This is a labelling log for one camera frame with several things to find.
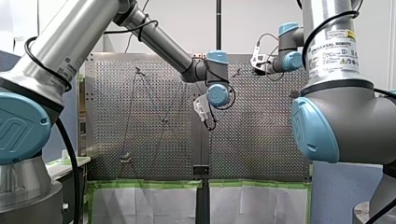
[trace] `perforated metal panel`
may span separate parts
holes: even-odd
[[[273,82],[251,75],[249,55],[230,59],[236,102],[215,110],[219,123],[208,134],[192,111],[199,89],[182,83],[168,63],[147,54],[92,55],[86,66],[87,149],[95,154],[90,179],[192,179],[193,165],[209,164],[210,178],[306,181],[309,162],[290,125],[290,92],[305,84],[304,72]],[[136,67],[145,75],[135,76]]]
[[[87,70],[89,177],[190,179],[191,88],[178,72],[136,54],[95,54]]]
[[[290,93],[306,84],[304,71],[274,82],[251,75],[249,56],[231,60],[236,102],[229,110],[215,111],[219,123],[210,134],[211,178],[306,181],[309,161],[296,148],[290,124]]]

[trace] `metal rod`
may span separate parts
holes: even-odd
[[[221,0],[217,0],[216,49],[221,49]]]

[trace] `blue joint cap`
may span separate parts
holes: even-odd
[[[303,56],[298,51],[288,53],[283,59],[282,67],[285,72],[299,69],[303,65]]]
[[[228,54],[222,50],[212,50],[206,54],[206,59],[213,63],[228,64]]]
[[[294,100],[291,126],[297,148],[308,159],[330,163],[340,160],[340,149],[329,121],[308,98]]]
[[[286,22],[279,27],[279,36],[284,35],[285,33],[290,32],[295,29],[298,29],[297,22]]]
[[[206,98],[211,105],[220,107],[230,102],[230,93],[225,86],[214,84],[207,89]]]
[[[32,158],[50,138],[50,118],[24,96],[0,92],[0,165]]]

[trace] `white cloth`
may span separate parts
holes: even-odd
[[[307,189],[210,189],[211,224],[306,224]]]
[[[92,224],[195,224],[196,189],[97,189]]]

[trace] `label sticker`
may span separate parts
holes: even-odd
[[[351,30],[336,30],[327,32],[327,38],[351,38],[356,40],[355,33]]]
[[[69,57],[65,57],[61,66],[59,66],[56,72],[64,77],[67,81],[71,82],[78,73],[78,69],[81,67],[81,64],[83,64],[83,62],[84,61],[82,59],[79,59],[76,63],[73,63]],[[48,83],[52,87],[54,87],[59,93],[64,92],[64,84],[59,78],[52,77],[49,79]]]
[[[309,77],[325,77],[337,70],[359,73],[356,43],[351,38],[334,38],[308,49]]]

